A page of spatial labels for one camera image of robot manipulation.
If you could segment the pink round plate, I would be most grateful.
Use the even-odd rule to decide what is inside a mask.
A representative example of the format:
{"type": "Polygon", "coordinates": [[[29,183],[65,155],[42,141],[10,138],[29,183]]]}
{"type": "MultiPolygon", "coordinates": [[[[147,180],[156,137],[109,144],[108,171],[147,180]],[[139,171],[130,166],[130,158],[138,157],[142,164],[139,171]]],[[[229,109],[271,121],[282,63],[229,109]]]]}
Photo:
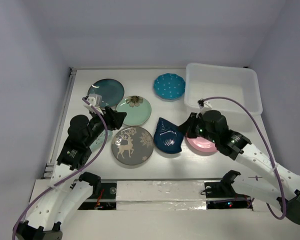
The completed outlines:
{"type": "Polygon", "coordinates": [[[212,155],[218,152],[215,143],[203,137],[185,138],[186,146],[197,155],[212,155]]]}

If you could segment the mint green flower plate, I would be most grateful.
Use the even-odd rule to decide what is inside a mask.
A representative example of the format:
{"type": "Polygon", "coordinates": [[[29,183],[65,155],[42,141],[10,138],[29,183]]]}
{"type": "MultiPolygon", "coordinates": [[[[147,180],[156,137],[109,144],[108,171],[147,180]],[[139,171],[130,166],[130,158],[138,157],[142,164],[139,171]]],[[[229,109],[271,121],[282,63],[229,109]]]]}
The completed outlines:
{"type": "Polygon", "coordinates": [[[128,96],[116,106],[117,112],[125,112],[123,124],[126,126],[140,126],[151,116],[152,107],[149,101],[138,95],[128,96]]]}

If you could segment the dark teal round plate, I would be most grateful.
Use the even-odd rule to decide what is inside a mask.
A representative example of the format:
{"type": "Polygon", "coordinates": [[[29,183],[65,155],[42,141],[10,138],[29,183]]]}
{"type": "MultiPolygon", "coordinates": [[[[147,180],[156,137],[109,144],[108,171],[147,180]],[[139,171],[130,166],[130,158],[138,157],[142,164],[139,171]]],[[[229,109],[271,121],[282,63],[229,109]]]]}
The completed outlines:
{"type": "Polygon", "coordinates": [[[90,86],[87,95],[90,94],[101,96],[100,108],[114,107],[123,99],[125,89],[119,81],[112,78],[105,78],[98,80],[90,86]]]}

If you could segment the navy shell shaped plate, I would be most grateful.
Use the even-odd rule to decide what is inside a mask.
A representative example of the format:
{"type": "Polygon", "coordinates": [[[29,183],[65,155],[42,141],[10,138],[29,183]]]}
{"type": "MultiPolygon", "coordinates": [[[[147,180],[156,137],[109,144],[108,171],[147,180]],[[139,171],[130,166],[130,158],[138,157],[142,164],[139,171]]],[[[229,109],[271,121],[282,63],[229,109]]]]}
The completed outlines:
{"type": "Polygon", "coordinates": [[[153,141],[155,146],[166,154],[178,154],[182,152],[184,135],[174,123],[160,117],[158,119],[153,141]]]}

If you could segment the grey deer plate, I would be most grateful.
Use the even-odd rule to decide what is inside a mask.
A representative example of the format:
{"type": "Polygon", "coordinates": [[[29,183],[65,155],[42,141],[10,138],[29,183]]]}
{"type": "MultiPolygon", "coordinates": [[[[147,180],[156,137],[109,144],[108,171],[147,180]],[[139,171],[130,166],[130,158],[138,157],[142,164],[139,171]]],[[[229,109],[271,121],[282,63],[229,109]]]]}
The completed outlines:
{"type": "Polygon", "coordinates": [[[120,163],[138,166],[152,156],[154,140],[145,128],[130,126],[116,133],[111,142],[111,150],[120,163]]]}

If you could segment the mint rectangular divided plate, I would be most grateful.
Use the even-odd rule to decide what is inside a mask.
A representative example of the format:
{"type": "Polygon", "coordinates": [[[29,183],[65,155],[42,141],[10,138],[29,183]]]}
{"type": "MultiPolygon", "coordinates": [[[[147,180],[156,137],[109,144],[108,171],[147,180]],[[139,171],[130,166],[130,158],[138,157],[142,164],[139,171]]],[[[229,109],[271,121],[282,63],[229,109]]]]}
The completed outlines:
{"type": "MultiPolygon", "coordinates": [[[[96,140],[92,143],[90,146],[90,149],[92,152],[97,151],[104,143],[106,137],[106,131],[103,130],[103,132],[96,138],[96,140]]],[[[111,130],[107,131],[107,140],[106,142],[109,142],[112,140],[113,132],[111,130]]]]}

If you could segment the blue polka dot plate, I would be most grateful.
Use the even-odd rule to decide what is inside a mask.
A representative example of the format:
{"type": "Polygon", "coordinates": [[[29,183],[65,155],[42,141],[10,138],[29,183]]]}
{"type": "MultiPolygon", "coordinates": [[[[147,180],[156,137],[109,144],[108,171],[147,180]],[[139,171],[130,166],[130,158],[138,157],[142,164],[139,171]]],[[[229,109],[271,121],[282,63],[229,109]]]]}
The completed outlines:
{"type": "Polygon", "coordinates": [[[153,82],[154,93],[164,100],[177,100],[185,93],[185,80],[175,73],[159,75],[153,82]]]}

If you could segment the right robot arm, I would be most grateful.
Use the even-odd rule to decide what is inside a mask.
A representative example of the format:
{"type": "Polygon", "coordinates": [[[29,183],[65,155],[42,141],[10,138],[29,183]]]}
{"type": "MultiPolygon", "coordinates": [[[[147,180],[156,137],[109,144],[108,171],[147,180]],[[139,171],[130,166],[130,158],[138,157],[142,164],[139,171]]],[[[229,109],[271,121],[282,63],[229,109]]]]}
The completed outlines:
{"type": "Polygon", "coordinates": [[[225,196],[236,193],[261,200],[300,225],[300,175],[272,163],[269,155],[261,152],[247,137],[229,129],[226,118],[219,111],[192,112],[178,130],[188,138],[202,137],[214,142],[222,155],[260,177],[244,177],[237,171],[229,171],[220,183],[225,196]]]}

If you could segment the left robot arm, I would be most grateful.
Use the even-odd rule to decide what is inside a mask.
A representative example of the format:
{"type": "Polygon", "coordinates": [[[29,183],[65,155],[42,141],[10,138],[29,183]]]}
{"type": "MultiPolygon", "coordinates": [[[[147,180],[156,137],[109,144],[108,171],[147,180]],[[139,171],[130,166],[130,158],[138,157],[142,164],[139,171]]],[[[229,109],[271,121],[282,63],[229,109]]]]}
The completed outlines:
{"type": "Polygon", "coordinates": [[[101,178],[84,167],[89,160],[91,145],[102,134],[122,127],[126,112],[110,107],[90,107],[92,119],[76,115],[70,121],[68,137],[53,169],[49,187],[29,207],[32,212],[20,217],[13,228],[13,238],[20,240],[60,240],[63,228],[80,205],[89,197],[100,194],[101,178]]]}

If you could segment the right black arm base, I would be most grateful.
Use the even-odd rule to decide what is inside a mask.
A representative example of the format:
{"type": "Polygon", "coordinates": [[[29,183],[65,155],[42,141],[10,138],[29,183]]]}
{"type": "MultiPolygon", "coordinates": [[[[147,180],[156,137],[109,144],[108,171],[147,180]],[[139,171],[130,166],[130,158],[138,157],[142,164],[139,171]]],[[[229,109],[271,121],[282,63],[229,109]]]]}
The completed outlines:
{"type": "Polygon", "coordinates": [[[206,197],[208,210],[253,209],[250,196],[237,194],[218,181],[205,182],[200,195],[206,197]]]}

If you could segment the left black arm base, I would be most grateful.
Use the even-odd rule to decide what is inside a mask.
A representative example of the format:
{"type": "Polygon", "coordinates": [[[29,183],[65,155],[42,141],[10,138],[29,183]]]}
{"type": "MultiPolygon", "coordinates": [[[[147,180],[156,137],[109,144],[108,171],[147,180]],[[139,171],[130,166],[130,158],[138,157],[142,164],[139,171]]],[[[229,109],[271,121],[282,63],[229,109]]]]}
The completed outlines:
{"type": "Polygon", "coordinates": [[[86,199],[78,210],[116,210],[117,182],[102,182],[99,193],[86,199]]]}

